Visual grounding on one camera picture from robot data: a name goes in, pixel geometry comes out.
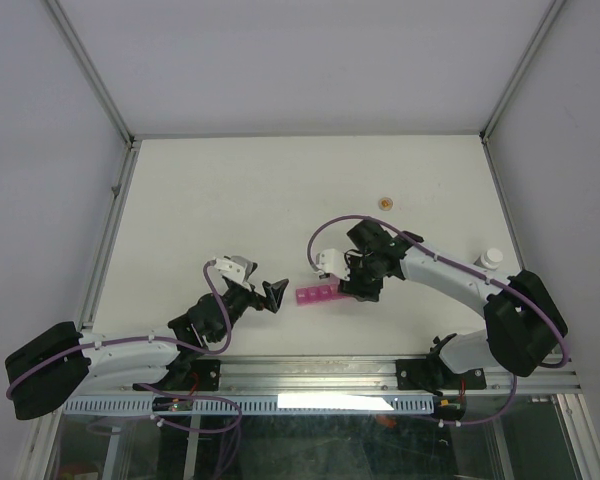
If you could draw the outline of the pink weekly pill organizer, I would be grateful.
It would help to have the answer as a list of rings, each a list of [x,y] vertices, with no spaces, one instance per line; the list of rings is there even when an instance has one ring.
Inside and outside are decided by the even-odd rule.
[[[346,296],[338,291],[338,284],[329,283],[297,288],[295,298],[298,306],[306,306],[341,300]]]

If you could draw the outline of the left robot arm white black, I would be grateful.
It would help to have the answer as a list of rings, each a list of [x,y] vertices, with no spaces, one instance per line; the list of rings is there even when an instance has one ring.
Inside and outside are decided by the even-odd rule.
[[[186,383],[196,361],[226,353],[234,327],[248,311],[279,312],[287,279],[251,283],[257,265],[242,257],[216,257],[212,271],[226,286],[207,294],[166,325],[135,334],[97,334],[60,322],[10,354],[5,360],[6,397],[19,420],[51,413],[74,396],[119,387],[174,391]]]

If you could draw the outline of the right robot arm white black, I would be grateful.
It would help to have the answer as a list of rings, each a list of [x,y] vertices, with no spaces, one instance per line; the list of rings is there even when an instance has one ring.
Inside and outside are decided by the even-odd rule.
[[[344,255],[349,277],[339,284],[341,294],[376,302],[385,279],[394,277],[430,287],[484,321],[479,331],[435,338],[429,353],[406,371],[415,387],[439,395],[462,375],[485,367],[528,377],[564,345],[567,324],[535,273],[502,274],[470,265],[411,232],[391,235],[372,220],[360,221],[347,236],[354,250]]]

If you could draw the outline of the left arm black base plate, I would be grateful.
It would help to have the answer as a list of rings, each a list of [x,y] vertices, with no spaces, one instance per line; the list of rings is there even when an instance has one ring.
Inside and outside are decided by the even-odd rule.
[[[174,361],[159,381],[147,385],[161,391],[216,392],[221,377],[221,361],[196,359],[190,362]]]

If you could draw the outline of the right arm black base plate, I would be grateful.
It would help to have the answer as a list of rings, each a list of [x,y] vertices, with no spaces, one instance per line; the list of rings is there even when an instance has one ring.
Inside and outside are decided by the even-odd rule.
[[[481,391],[487,387],[482,369],[457,374],[441,361],[426,358],[398,359],[395,368],[400,391],[423,390],[440,396],[447,390]]]

